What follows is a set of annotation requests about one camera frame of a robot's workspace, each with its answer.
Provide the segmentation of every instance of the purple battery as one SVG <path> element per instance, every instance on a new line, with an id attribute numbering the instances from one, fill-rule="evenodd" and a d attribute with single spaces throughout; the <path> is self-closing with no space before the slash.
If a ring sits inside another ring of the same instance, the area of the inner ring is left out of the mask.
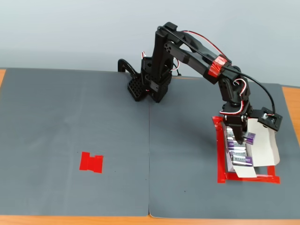
<path id="1" fill-rule="evenodd" d="M 246 143 L 247 144 L 253 144 L 254 138 L 255 138 L 255 134 L 248 133 L 247 138 L 246 138 Z"/>
<path id="2" fill-rule="evenodd" d="M 234 165 L 253 166 L 252 157 L 232 155 L 232 164 L 234 164 Z"/>
<path id="3" fill-rule="evenodd" d="M 246 149 L 245 143 L 239 144 L 234 140 L 227 140 L 228 149 Z"/>

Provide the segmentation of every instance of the robotic arm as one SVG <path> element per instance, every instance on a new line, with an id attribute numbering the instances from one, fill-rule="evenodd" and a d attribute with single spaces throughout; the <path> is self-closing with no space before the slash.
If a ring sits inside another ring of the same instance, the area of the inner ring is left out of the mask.
<path id="1" fill-rule="evenodd" d="M 223 101 L 223 122 L 232 128 L 235 139 L 243 143 L 244 133 L 247 132 L 248 117 L 257 118 L 264 126 L 279 130 L 282 116 L 275 113 L 273 99 L 273 111 L 262 108 L 254 110 L 249 101 L 250 89 L 247 78 L 249 76 L 240 72 L 240 69 L 231 65 L 231 61 L 224 55 L 216 55 L 204 47 L 200 41 L 184 31 L 177 31 L 177 26 L 171 22 L 158 27 L 155 33 L 155 46 L 152 57 L 143 57 L 141 72 L 137 73 L 131 65 L 123 59 L 118 61 L 118 71 L 131 74 L 132 80 L 128 84 L 128 90 L 139 101 L 146 95 L 150 95 L 156 102 L 168 91 L 168 85 L 172 79 L 174 57 L 182 63 L 200 73 L 212 84 L 218 83 Z M 187 45 L 191 51 L 180 48 Z"/>

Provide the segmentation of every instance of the gray mat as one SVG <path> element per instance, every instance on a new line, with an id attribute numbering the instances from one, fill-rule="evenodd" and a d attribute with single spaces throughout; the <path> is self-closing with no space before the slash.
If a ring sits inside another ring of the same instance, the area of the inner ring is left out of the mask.
<path id="1" fill-rule="evenodd" d="M 149 101 L 112 72 L 8 69 L 0 97 L 0 214 L 146 216 Z M 103 173 L 79 171 L 81 152 Z"/>
<path id="2" fill-rule="evenodd" d="M 271 108 L 250 84 L 254 108 Z M 173 79 L 164 99 L 150 102 L 150 214 L 162 218 L 300 218 L 300 149 L 280 85 L 266 84 L 284 117 L 276 140 L 281 184 L 217 184 L 216 131 L 223 102 L 204 79 Z"/>

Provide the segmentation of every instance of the black bracket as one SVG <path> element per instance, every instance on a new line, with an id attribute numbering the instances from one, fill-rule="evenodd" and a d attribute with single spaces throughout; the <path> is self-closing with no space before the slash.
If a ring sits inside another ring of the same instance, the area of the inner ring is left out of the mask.
<path id="1" fill-rule="evenodd" d="M 154 101 L 160 102 L 168 91 L 168 85 L 172 79 L 172 72 L 167 67 L 160 82 L 154 82 L 151 77 L 152 57 L 144 57 L 142 59 L 141 72 L 137 73 L 131 65 L 120 59 L 118 61 L 118 72 L 130 73 L 132 80 L 128 83 L 127 89 L 135 101 L 140 101 L 147 95 L 150 95 Z"/>
<path id="2" fill-rule="evenodd" d="M 273 112 L 265 107 L 261 110 L 252 110 L 249 114 L 251 118 L 257 118 L 258 122 L 263 124 L 265 127 L 269 127 L 275 131 L 278 131 L 281 125 L 282 116 Z"/>

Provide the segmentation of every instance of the battery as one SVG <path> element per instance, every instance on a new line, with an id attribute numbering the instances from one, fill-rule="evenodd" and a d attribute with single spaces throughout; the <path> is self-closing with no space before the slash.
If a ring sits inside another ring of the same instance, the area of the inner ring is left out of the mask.
<path id="1" fill-rule="evenodd" d="M 235 140 L 227 140 L 227 146 L 228 149 L 246 149 L 246 144 L 239 144 L 237 141 Z"/>
<path id="2" fill-rule="evenodd" d="M 254 138 L 255 138 L 255 134 L 248 132 L 246 137 L 246 143 L 253 145 Z"/>
<path id="3" fill-rule="evenodd" d="M 253 166 L 252 157 L 232 155 L 232 164 L 234 164 L 234 165 Z"/>
<path id="4" fill-rule="evenodd" d="M 239 155 L 239 156 L 247 156 L 246 149 L 230 149 L 230 155 Z"/>

